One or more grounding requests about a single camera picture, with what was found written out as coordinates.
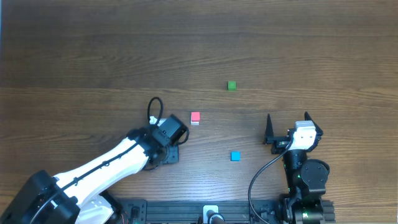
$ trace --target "tabletop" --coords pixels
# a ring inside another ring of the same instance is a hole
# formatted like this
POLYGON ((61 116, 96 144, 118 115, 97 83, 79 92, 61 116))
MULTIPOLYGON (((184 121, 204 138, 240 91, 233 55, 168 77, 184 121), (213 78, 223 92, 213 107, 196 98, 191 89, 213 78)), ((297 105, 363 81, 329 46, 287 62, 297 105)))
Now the tabletop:
MULTIPOLYGON (((164 115, 190 128, 180 162, 126 177, 115 196, 247 200, 274 157, 262 145, 267 114, 284 135, 308 111, 324 131, 309 156, 331 167, 323 198, 336 220, 396 222, 397 9, 396 0, 3 0, 0 212, 34 172, 74 169, 146 125, 160 96, 164 115)), ((278 161, 252 197, 286 192, 278 161)))

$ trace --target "wooden surface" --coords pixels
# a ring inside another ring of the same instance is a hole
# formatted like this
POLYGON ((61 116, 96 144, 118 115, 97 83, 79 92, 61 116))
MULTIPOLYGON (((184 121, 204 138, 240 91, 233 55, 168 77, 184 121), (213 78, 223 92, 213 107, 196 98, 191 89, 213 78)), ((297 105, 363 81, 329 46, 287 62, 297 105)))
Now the wooden surface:
MULTIPOLYGON (((125 178, 116 196, 246 200, 274 157, 266 114, 282 135, 308 111, 337 220, 397 220, 396 0, 3 0, 1 40, 0 212, 34 172, 78 167, 145 125, 161 96, 165 115, 200 111, 200 126, 178 164, 125 178)), ((286 191, 279 161, 253 197, 286 191)))

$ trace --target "small cube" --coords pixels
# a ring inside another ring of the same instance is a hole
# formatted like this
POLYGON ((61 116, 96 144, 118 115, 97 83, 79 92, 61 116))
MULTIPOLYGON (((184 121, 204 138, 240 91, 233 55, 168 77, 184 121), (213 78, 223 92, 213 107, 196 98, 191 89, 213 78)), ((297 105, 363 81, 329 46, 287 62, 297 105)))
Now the small cube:
POLYGON ((199 125, 199 121, 200 121, 200 112, 192 112, 191 125, 199 125))
POLYGON ((240 161, 241 152, 231 152, 231 161, 240 161))
POLYGON ((228 90, 235 91, 236 90, 236 81, 228 81, 228 90))

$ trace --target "wood grain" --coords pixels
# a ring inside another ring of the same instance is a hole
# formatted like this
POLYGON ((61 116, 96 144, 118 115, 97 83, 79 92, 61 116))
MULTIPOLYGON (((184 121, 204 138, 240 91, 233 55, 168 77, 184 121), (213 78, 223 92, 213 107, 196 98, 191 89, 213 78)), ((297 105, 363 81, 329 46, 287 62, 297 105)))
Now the wood grain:
MULTIPOLYGON (((105 153, 146 124, 161 96, 186 124, 180 162, 111 187, 148 200, 246 200, 273 158, 266 114, 285 134, 308 111, 331 166, 339 222, 396 222, 398 2, 3 0, 0 212, 26 179, 105 153), (227 92, 228 80, 238 90, 227 92), (241 162, 229 153, 241 151, 241 162)), ((281 161, 254 198, 286 192, 281 161)))

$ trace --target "green cube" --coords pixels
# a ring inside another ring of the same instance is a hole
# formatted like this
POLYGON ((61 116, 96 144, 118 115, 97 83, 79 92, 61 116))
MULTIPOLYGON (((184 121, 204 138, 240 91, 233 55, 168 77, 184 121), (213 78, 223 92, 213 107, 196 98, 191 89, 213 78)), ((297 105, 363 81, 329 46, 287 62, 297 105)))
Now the green cube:
POLYGON ((236 90, 236 81, 228 81, 228 90, 235 91, 236 90))

